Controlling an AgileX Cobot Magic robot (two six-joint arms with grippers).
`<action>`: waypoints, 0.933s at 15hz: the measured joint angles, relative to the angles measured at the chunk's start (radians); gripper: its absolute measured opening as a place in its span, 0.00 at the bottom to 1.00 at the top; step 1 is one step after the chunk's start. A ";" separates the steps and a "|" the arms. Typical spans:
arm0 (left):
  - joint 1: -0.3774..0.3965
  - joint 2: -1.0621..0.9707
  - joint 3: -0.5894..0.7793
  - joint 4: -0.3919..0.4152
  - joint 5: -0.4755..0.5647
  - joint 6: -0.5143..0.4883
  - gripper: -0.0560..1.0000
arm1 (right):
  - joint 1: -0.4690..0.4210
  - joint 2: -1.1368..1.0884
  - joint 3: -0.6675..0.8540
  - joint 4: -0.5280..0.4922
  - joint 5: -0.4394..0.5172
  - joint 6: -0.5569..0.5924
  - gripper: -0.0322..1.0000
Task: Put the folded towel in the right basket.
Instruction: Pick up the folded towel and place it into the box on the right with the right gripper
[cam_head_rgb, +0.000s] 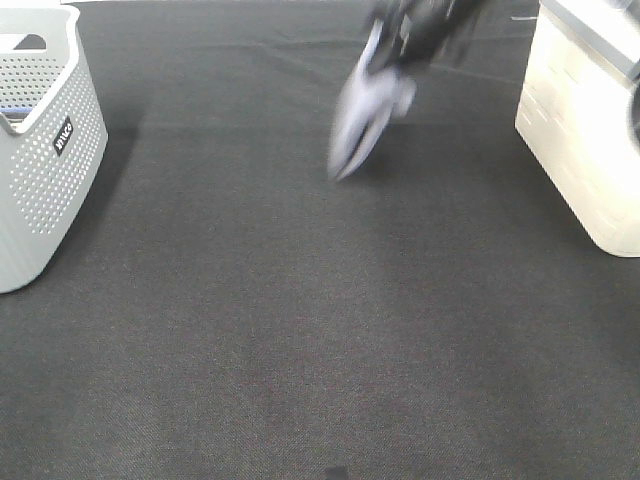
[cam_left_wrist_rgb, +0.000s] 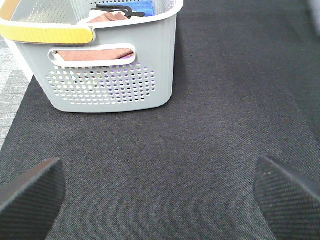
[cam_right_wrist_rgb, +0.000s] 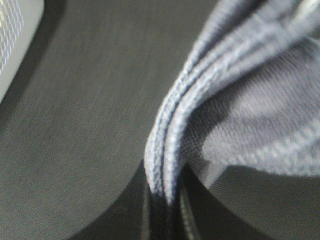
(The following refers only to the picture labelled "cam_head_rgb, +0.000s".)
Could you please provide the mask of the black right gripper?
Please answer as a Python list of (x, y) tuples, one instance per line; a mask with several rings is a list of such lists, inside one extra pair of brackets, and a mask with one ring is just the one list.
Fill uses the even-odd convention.
[(381, 27), (369, 73), (428, 65), (464, 29), (473, 31), (485, 1), (378, 1), (369, 23)]

